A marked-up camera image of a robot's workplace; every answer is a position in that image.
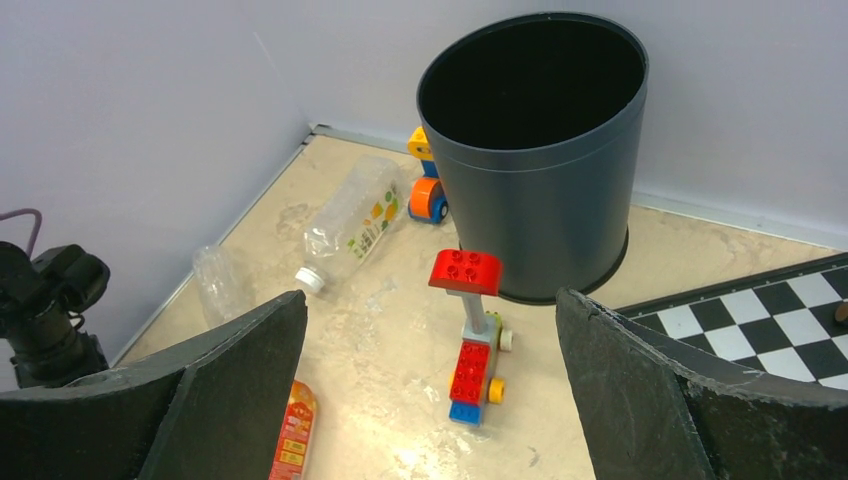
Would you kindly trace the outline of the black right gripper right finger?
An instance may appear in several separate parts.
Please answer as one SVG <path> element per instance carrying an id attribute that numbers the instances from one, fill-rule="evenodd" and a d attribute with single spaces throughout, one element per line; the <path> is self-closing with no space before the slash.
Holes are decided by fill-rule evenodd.
<path id="1" fill-rule="evenodd" d="M 847 394 L 733 363 L 561 289 L 556 327 L 599 479 L 843 479 Z"/>

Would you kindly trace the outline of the large clear plastic bottle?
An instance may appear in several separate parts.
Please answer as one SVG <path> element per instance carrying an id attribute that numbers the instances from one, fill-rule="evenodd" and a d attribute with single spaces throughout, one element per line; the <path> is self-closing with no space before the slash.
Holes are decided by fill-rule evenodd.
<path id="1" fill-rule="evenodd" d="M 406 205 L 405 178 L 393 160 L 364 155 L 304 231 L 295 280 L 319 293 L 347 280 L 375 250 Z"/>

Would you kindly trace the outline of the small clear crushed bottle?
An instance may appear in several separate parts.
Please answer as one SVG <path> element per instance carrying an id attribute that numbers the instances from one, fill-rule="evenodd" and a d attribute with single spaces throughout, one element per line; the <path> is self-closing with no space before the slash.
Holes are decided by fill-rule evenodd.
<path id="1" fill-rule="evenodd" d="M 253 308 L 246 270 L 232 250 L 221 245 L 202 246 L 193 253 L 192 267 L 204 318 L 210 329 Z"/>

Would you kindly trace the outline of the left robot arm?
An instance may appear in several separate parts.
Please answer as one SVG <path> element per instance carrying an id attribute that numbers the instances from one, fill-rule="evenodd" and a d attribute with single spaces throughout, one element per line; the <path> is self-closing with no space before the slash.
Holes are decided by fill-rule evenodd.
<path id="1" fill-rule="evenodd" d="M 110 367 L 82 314 L 109 268 L 78 245 L 1 246 L 5 479 L 266 479 L 308 313 L 285 292 L 219 327 Z"/>

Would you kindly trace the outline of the orange juice bottle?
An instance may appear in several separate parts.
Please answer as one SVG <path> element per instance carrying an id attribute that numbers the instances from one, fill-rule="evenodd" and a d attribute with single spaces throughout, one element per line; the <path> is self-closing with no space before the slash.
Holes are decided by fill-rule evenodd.
<path id="1" fill-rule="evenodd" d="M 310 442 L 318 415 L 318 401 L 303 382 L 292 383 L 269 480 L 297 480 L 305 477 Z"/>

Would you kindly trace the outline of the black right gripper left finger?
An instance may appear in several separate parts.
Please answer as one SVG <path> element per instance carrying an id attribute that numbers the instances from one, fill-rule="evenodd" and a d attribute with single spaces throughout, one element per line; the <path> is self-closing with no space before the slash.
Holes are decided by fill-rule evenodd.
<path id="1" fill-rule="evenodd" d="M 308 322 L 285 292 L 58 388 L 1 396 L 5 479 L 265 479 Z"/>

